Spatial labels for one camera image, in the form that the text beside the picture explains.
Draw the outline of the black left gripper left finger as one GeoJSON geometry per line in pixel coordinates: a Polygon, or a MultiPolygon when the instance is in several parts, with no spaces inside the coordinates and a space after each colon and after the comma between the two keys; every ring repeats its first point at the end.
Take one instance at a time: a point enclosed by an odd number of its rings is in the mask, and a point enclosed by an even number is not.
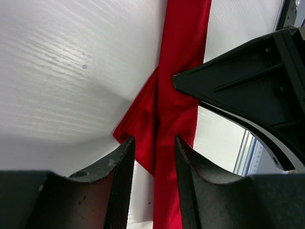
{"type": "Polygon", "coordinates": [[[135,138],[69,177],[51,171],[0,173],[3,229],[124,229],[130,205],[135,138]]]}

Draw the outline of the red cloth napkin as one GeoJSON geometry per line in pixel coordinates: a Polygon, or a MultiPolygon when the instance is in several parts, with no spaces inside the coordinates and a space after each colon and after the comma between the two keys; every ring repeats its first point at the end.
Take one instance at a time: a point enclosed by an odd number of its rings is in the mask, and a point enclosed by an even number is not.
{"type": "Polygon", "coordinates": [[[136,140],[136,161],[154,176],[153,227],[180,229],[175,169],[176,135],[194,142],[198,101],[175,90],[173,76],[203,63],[211,2],[170,0],[159,63],[114,130],[122,143],[136,140]]]}

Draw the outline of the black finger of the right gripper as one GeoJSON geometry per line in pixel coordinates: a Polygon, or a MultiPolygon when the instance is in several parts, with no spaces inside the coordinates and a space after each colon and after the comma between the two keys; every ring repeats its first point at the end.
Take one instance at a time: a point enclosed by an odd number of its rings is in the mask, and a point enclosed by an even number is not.
{"type": "Polygon", "coordinates": [[[305,168],[305,30],[255,38],[173,77],[177,91],[249,130],[281,170],[305,168]]]}

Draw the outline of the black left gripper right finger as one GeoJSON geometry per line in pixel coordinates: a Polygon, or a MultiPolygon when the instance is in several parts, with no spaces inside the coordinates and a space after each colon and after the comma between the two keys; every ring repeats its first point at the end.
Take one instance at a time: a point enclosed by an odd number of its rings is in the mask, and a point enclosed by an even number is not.
{"type": "Polygon", "coordinates": [[[302,229],[305,176],[229,172],[175,138],[178,193],[185,229],[302,229]]]}

